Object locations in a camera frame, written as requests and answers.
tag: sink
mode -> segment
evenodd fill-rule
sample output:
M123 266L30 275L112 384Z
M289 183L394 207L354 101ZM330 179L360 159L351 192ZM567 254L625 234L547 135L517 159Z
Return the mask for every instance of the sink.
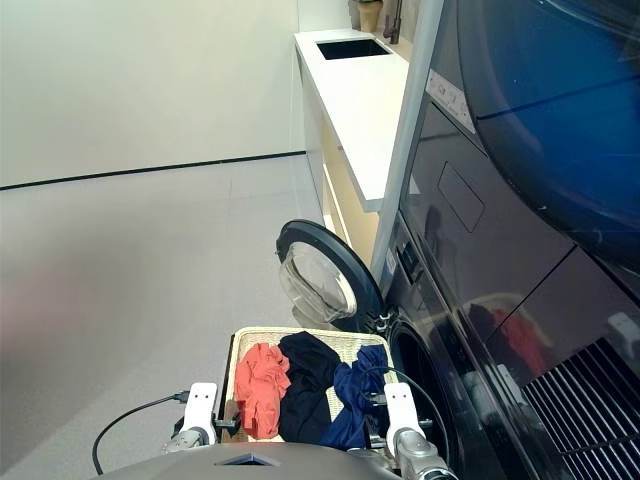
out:
M372 57L389 55L388 50L372 39L347 40L340 42L316 42L326 60L339 58Z

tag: faucet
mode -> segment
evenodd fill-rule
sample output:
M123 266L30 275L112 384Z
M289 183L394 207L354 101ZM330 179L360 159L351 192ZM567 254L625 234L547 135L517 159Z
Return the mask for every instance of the faucet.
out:
M395 7L395 12L393 14L393 26L391 26L390 15L387 13L384 17L384 32L382 33L382 36L384 38L389 38L389 43L391 45L396 45L400 38L400 23L402 23L402 20L400 19L400 12L402 11L402 0L392 1Z

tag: black baseboard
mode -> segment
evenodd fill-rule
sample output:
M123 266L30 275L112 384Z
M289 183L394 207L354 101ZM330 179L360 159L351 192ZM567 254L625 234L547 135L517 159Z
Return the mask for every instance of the black baseboard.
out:
M91 178L113 177L115 175L130 175L133 173L157 172L160 170L175 170L176 168L202 167L205 165L217 165L219 163L248 162L250 160L264 160L268 158L278 157L294 157L296 155L304 155L307 152L301 150L297 152L272 153L269 155L255 155L253 157L227 158L224 160L211 160L208 162L181 163L178 165L166 165L162 167L134 168L132 170L118 170L115 172L92 173L89 175L78 175L77 177L54 178L52 180L39 180L37 182L19 183L16 185L7 185L0 187L0 191L13 190L16 188L36 187L39 185L49 185L51 183L75 182L77 180L88 180Z

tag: vent grille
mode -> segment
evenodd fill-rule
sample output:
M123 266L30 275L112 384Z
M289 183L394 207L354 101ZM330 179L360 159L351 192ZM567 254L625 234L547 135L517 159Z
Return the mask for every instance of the vent grille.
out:
M577 479L640 478L640 380L604 339L523 391Z

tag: vase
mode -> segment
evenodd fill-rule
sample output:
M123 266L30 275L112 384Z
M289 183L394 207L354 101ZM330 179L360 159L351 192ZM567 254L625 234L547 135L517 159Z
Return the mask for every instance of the vase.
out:
M380 0L358 2L358 10L360 11L360 30L367 33L375 33L378 28L378 18L380 17L380 10L382 10L382 2Z

